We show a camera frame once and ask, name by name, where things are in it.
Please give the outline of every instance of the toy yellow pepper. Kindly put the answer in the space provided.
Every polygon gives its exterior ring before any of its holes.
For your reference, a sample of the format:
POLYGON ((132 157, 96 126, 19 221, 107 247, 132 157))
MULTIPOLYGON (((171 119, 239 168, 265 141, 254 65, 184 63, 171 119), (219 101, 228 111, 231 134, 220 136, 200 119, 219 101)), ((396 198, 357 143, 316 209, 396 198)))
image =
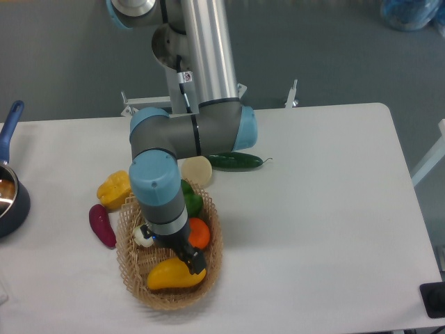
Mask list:
POLYGON ((100 203, 109 210, 116 210, 125 203, 131 192, 130 178, 124 170, 111 174, 97 190, 100 203))
POLYGON ((199 274, 190 274, 187 265, 177 257, 173 257, 162 261, 150 271, 147 285, 151 290, 192 287, 204 280, 205 275, 206 269, 199 274))

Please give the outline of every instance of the pot handle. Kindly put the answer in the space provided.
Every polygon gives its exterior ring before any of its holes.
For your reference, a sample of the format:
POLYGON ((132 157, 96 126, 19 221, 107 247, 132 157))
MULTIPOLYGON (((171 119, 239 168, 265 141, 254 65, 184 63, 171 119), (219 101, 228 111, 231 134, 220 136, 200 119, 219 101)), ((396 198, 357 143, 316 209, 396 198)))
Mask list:
POLYGON ((9 162, 9 145, 25 104, 23 101, 13 103, 5 124, 0 132, 0 161, 9 162))

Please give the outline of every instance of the green cucumber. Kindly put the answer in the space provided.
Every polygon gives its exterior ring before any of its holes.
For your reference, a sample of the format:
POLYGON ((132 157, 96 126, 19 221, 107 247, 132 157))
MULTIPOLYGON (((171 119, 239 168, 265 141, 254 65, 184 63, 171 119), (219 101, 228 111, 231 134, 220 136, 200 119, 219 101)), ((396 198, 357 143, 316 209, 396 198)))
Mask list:
POLYGON ((222 154, 213 154, 206 157, 212 167, 223 168, 227 170, 236 169, 253 169, 262 166, 269 158, 263 161, 262 158, 255 155, 240 153, 240 152, 229 152, 222 154))

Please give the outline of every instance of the woven basket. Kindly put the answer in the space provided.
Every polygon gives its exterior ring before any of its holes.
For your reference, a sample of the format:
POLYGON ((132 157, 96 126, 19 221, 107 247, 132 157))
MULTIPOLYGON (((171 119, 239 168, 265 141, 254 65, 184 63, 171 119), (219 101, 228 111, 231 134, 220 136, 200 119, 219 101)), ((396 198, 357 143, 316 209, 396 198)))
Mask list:
POLYGON ((211 240, 204 249, 207 261, 207 274, 204 280, 194 287, 151 291, 147 287, 148 273, 161 261, 175 257, 167 248, 138 246, 133 239, 133 229, 143 224, 139 204, 131 194, 120 211, 116 248, 121 276, 127 290, 140 302, 155 310, 177 310, 199 301, 213 286, 219 276, 223 260, 223 236, 215 205, 209 194, 196 184, 194 192, 202 196, 204 205, 200 218, 210 229, 211 240))

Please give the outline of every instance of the table surface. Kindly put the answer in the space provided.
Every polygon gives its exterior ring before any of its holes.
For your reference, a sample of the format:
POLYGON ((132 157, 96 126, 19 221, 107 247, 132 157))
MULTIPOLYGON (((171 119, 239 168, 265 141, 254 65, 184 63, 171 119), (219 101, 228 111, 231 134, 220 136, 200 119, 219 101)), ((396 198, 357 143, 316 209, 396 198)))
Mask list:
MULTIPOLYGON (((22 122, 11 167, 31 194, 0 240, 0 333, 360 333, 445 324, 419 293, 440 281, 388 108, 257 111, 259 170, 215 171, 225 241, 217 284, 153 311, 125 289, 88 210, 131 163, 128 118, 22 122)), ((112 226, 117 214, 111 215, 112 226)))

